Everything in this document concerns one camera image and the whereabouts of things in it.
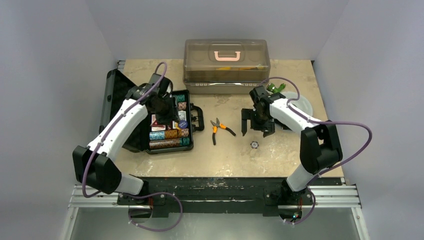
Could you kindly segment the blue playing card deck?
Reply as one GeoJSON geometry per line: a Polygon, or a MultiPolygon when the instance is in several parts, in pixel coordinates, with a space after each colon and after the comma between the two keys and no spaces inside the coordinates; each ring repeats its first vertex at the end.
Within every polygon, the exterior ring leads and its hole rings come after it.
{"type": "Polygon", "coordinates": [[[187,112],[184,110],[178,111],[178,118],[180,121],[187,121],[187,112]]]}

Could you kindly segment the blue small blind button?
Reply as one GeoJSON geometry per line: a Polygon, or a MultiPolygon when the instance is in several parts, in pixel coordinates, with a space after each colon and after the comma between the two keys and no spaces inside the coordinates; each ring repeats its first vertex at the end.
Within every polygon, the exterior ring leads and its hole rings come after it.
{"type": "Polygon", "coordinates": [[[189,124],[186,120],[180,120],[177,126],[178,126],[179,129],[182,130],[182,129],[187,129],[188,125],[189,124]]]}

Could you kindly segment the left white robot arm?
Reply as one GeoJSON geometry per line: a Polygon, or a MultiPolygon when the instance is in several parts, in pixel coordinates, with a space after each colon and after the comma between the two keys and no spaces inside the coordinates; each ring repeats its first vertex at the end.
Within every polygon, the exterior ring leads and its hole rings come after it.
{"type": "Polygon", "coordinates": [[[160,123],[178,121],[173,83],[164,74],[153,73],[150,80],[130,88],[116,114],[102,132],[86,146],[78,145],[72,152],[75,176],[84,188],[99,192],[129,194],[138,205],[146,203],[149,191],[138,177],[122,173],[115,165],[117,154],[140,123],[156,115],[160,123]]]}

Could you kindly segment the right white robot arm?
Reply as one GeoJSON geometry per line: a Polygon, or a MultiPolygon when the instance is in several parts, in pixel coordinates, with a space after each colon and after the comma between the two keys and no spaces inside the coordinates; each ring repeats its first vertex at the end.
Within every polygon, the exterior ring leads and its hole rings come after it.
{"type": "Polygon", "coordinates": [[[300,166],[281,183],[280,196],[288,204],[294,203],[304,193],[308,183],[323,171],[333,167],[343,158],[338,130],[335,124],[318,119],[293,106],[281,93],[269,94],[263,86],[249,92],[252,108],[241,110],[241,132],[248,129],[260,131],[264,137],[275,133],[275,122],[299,134],[300,166]]]}

